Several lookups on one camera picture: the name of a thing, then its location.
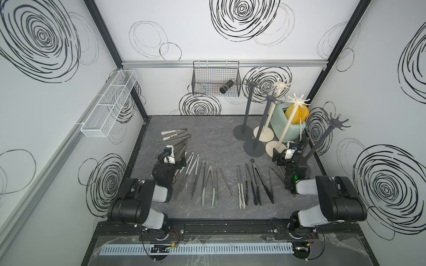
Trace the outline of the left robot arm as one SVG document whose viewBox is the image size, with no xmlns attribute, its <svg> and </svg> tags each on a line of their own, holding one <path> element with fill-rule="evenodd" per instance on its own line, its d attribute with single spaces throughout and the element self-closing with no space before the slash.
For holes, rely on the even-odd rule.
<svg viewBox="0 0 426 266">
<path fill-rule="evenodd" d="M 168 233 L 168 216 L 152 209 L 152 203 L 172 199 L 175 173 L 186 166 L 185 150 L 185 144 L 179 149 L 168 145 L 158 156 L 151 179 L 125 179 L 108 208 L 108 220 Z"/>
</svg>

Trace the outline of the white handled steel tongs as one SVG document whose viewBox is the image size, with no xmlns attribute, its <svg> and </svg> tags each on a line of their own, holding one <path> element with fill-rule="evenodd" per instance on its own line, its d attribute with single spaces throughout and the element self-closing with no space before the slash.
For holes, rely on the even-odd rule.
<svg viewBox="0 0 426 266">
<path fill-rule="evenodd" d="M 178 129 L 178 130 L 169 130 L 162 131 L 161 135 L 163 136 L 163 141 L 167 141 L 173 138 L 176 138 L 179 134 L 187 132 L 187 129 Z"/>
</svg>

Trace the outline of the cream rack stand front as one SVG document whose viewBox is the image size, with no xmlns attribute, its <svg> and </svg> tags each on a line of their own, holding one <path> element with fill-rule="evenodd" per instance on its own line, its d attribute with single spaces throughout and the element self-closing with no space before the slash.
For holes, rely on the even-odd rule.
<svg viewBox="0 0 426 266">
<path fill-rule="evenodd" d="M 296 94 L 294 94 L 293 97 L 290 96 L 290 95 L 287 96 L 287 103 L 290 103 L 291 105 L 292 104 L 295 104 L 296 106 L 306 105 L 308 107 L 309 104 L 306 103 L 308 101 L 309 101 L 309 99 L 305 99 L 305 96 L 303 94 L 302 94 L 302 96 L 296 96 Z M 284 137 L 287 134 L 287 131 L 289 130 L 289 127 L 291 125 L 291 119 L 295 115 L 296 110 L 297 110 L 297 107 L 295 107 L 294 112 L 291 114 L 290 119 L 287 121 L 287 124 L 285 126 L 285 129 L 284 129 L 281 137 L 278 140 L 273 140 L 273 141 L 270 141 L 269 143 L 266 144 L 266 153 L 268 154 L 269 157 L 273 156 L 273 148 L 277 148 L 279 152 L 282 152 L 285 149 L 287 142 L 284 143 L 283 140 L 284 140 Z"/>
</svg>

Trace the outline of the cream rack stand rear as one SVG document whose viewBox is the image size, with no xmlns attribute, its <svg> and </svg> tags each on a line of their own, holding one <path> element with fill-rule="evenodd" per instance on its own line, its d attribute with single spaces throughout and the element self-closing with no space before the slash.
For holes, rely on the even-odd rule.
<svg viewBox="0 0 426 266">
<path fill-rule="evenodd" d="M 277 87 L 277 91 L 276 93 L 267 95 L 267 105 L 264 115 L 262 116 L 261 124 L 254 129 L 254 133 L 256 133 L 256 139 L 261 142 L 269 142 L 274 138 L 274 132 L 272 129 L 269 129 L 268 126 L 274 113 L 276 103 L 280 103 L 280 101 L 277 100 L 277 97 L 281 95 L 281 92 L 287 88 L 289 84 L 286 82 L 276 82 L 274 86 Z"/>
</svg>

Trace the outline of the black silicone tongs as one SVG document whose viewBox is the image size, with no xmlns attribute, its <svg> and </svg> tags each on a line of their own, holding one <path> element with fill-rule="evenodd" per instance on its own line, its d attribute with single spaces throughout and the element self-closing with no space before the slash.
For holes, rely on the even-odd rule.
<svg viewBox="0 0 426 266">
<path fill-rule="evenodd" d="M 255 177 L 254 168 L 249 168 L 248 164 L 246 164 L 246 169 L 250 178 L 251 189 L 254 197 L 254 204 L 255 206 L 261 205 L 260 190 Z"/>
</svg>

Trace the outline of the dark cylinder in basket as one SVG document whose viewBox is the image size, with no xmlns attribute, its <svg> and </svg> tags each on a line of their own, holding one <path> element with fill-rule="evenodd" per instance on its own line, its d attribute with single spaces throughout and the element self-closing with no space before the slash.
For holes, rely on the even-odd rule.
<svg viewBox="0 0 426 266">
<path fill-rule="evenodd" d="M 220 93 L 226 94 L 227 91 L 235 84 L 235 81 L 233 79 L 230 79 L 227 81 L 224 85 L 222 85 L 219 89 Z"/>
</svg>

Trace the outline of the dark grey rack stand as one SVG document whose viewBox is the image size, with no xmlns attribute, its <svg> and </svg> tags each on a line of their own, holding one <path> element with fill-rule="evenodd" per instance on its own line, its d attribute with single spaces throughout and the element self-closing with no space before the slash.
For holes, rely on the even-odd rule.
<svg viewBox="0 0 426 266">
<path fill-rule="evenodd" d="M 249 86 L 249 94 L 248 94 L 248 100 L 246 104 L 244 122 L 242 125 L 236 126 L 233 130 L 233 134 L 235 138 L 242 141 L 249 140 L 251 139 L 251 136 L 252 136 L 252 128 L 247 125 L 247 120 L 249 117 L 248 115 L 250 112 L 252 95 L 253 95 L 254 89 L 258 86 L 258 84 L 256 82 L 251 81 L 248 83 L 248 86 Z"/>
<path fill-rule="evenodd" d="M 264 141 L 269 142 L 274 138 L 274 132 L 272 129 L 269 129 L 268 126 L 276 104 L 281 103 L 282 101 L 278 100 L 274 94 L 268 95 L 266 100 L 267 104 L 262 116 L 261 124 L 256 132 L 256 138 L 249 139 L 244 143 L 244 151 L 251 157 L 261 157 L 266 151 Z"/>
<path fill-rule="evenodd" d="M 332 113 L 325 115 L 324 112 L 316 112 L 311 115 L 308 120 L 308 134 L 306 141 L 313 141 L 313 147 L 304 155 L 304 150 L 300 154 L 294 156 L 296 166 L 302 167 L 307 165 L 308 160 L 320 150 L 321 153 L 328 151 L 332 141 L 332 133 L 335 129 L 344 130 L 351 127 L 347 125 L 349 119 L 342 120 L 341 114 L 333 116 Z"/>
</svg>

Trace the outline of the cream rack stand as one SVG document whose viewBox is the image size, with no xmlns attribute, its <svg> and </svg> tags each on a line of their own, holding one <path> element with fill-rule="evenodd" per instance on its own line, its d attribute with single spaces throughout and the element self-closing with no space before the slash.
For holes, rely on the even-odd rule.
<svg viewBox="0 0 426 266">
<path fill-rule="evenodd" d="M 287 103 L 290 103 L 291 105 L 292 104 L 295 104 L 296 106 L 306 105 L 308 107 L 309 104 L 306 103 L 308 101 L 309 101 L 309 99 L 305 99 L 305 96 L 303 94 L 302 94 L 302 96 L 296 96 L 296 94 L 294 94 L 293 97 L 290 96 L 290 95 L 287 96 Z M 291 114 L 290 119 L 287 121 L 287 124 L 285 126 L 285 129 L 284 129 L 281 137 L 278 140 L 273 140 L 273 141 L 270 141 L 269 143 L 266 144 L 266 153 L 268 154 L 269 157 L 273 156 L 273 148 L 277 148 L 279 152 L 282 152 L 285 149 L 287 142 L 284 143 L 283 140 L 284 140 L 284 137 L 287 134 L 287 131 L 289 130 L 289 127 L 291 125 L 291 119 L 295 115 L 296 110 L 297 110 L 297 107 L 295 107 L 294 112 Z"/>
<path fill-rule="evenodd" d="M 280 103 L 280 101 L 277 100 L 277 97 L 281 95 L 281 92 L 287 88 L 289 84 L 286 82 L 276 82 L 274 86 L 277 87 L 277 91 L 276 93 L 267 95 L 267 105 L 264 115 L 262 116 L 261 124 L 254 129 L 254 133 L 256 133 L 256 139 L 261 142 L 269 142 L 274 138 L 274 132 L 272 129 L 269 129 L 268 126 L 274 113 L 276 103 Z"/>
</svg>

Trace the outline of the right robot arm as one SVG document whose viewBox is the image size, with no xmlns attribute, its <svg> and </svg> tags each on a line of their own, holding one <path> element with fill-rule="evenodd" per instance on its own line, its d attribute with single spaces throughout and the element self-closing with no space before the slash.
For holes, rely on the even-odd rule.
<svg viewBox="0 0 426 266">
<path fill-rule="evenodd" d="M 295 211 L 287 224 L 289 235 L 301 239 L 302 228 L 315 228 L 332 222 L 354 223 L 365 221 L 368 216 L 366 205 L 348 177 L 316 176 L 307 178 L 308 165 L 300 150 L 301 144 L 290 143 L 282 151 L 273 148 L 272 160 L 284 174 L 279 178 L 285 189 L 294 195 L 314 195 L 319 204 L 308 209 Z"/>
</svg>

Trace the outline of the cream tipped tongs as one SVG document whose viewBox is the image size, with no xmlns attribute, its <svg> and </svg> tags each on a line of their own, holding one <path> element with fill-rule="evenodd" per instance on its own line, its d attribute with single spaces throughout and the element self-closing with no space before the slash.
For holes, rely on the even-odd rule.
<svg viewBox="0 0 426 266">
<path fill-rule="evenodd" d="M 240 209 L 245 209 L 246 208 L 246 204 L 245 204 L 245 198 L 244 198 L 244 191 L 243 191 L 243 183 L 242 183 L 242 178 L 241 178 L 241 170 L 240 170 L 240 166 L 237 165 L 237 178 L 238 178 L 238 187 L 239 187 L 239 207 Z"/>
</svg>

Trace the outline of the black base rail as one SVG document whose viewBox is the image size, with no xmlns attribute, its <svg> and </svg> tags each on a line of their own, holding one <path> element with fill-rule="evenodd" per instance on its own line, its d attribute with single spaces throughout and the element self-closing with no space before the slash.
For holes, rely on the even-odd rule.
<svg viewBox="0 0 426 266">
<path fill-rule="evenodd" d="M 357 224 L 331 223 L 317 228 L 300 227 L 290 231 L 289 219 L 171 219 L 165 231 L 147 229 L 141 225 L 117 222 L 99 222 L 91 241 L 101 237 L 135 237 L 136 240 L 154 242 L 188 241 L 198 236 L 268 235 L 274 240 L 294 240 L 296 236 L 313 240 L 323 233 L 337 235 L 357 234 Z"/>
</svg>

